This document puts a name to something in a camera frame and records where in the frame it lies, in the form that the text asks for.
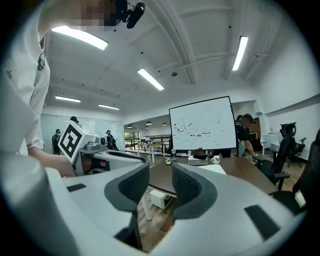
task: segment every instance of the window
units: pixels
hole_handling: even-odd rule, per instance
[[[139,132],[125,132],[124,142],[126,145],[131,145],[134,143],[139,143]]]

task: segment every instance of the table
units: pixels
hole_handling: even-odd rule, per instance
[[[260,139],[260,144],[262,145],[262,155],[265,154],[265,146],[267,143],[273,144],[277,147],[280,147],[280,143],[283,137],[280,134],[262,134]]]
[[[153,144],[149,145],[149,147],[150,147],[150,155],[152,155],[152,163],[153,164],[155,163],[154,147],[158,147],[158,146],[161,146],[161,145],[164,145],[164,144],[165,144],[164,142],[156,142],[156,143],[153,143]],[[138,145],[137,153],[138,153],[138,157],[139,157],[140,156],[140,154],[139,154],[139,145]],[[165,157],[166,154],[165,154],[165,147],[164,146],[162,147],[162,153],[163,153],[163,156]]]
[[[177,163],[188,164],[188,159],[186,157],[177,157]],[[208,165],[212,164],[210,159],[208,159]],[[220,160],[220,165],[227,175],[245,180],[266,194],[277,191],[276,186],[245,157],[222,158]],[[169,196],[177,197],[176,191],[172,185],[172,164],[166,165],[165,160],[163,160],[150,168],[149,186]],[[143,202],[144,200],[146,199],[142,199],[143,208],[147,219],[150,221],[152,218],[150,209],[148,208],[147,202]]]

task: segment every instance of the whiteboard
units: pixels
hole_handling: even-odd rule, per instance
[[[169,109],[176,150],[236,148],[236,129],[230,98],[221,97]]]

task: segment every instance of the man in black shirt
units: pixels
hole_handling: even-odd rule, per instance
[[[60,130],[55,130],[55,135],[52,136],[52,149],[54,155],[60,155],[60,148],[58,146],[60,140]]]
[[[249,129],[253,123],[255,123],[255,120],[250,114],[245,114],[243,116],[238,115],[237,119],[234,121],[238,156],[244,156],[245,149],[247,149],[252,156],[257,156],[249,141],[249,133],[245,131],[245,128]],[[217,156],[219,154],[221,154],[223,158],[229,158],[231,156],[231,149],[212,150],[210,152],[210,157]]]
[[[249,151],[249,153],[252,156],[256,156],[257,154],[254,152],[254,148],[252,147],[249,135],[245,131],[245,128],[249,129],[251,124],[255,124],[255,120],[250,114],[245,114],[242,116],[241,119],[237,119],[234,121],[235,128],[236,128],[236,138],[237,138],[237,144],[238,144],[238,155],[242,155],[242,148],[244,153],[244,146]]]

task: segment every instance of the cap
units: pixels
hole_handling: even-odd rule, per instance
[[[255,123],[256,123],[256,121],[254,120],[254,118],[253,118],[252,115],[250,115],[250,114],[244,114],[244,115],[242,116],[242,118],[247,118],[247,119],[249,119],[249,120],[251,121],[251,124],[255,124]]]
[[[78,119],[77,119],[75,116],[72,116],[72,117],[70,118],[70,120],[71,120],[71,121],[74,121],[74,122],[77,123],[77,124],[79,124],[79,121],[78,121]]]

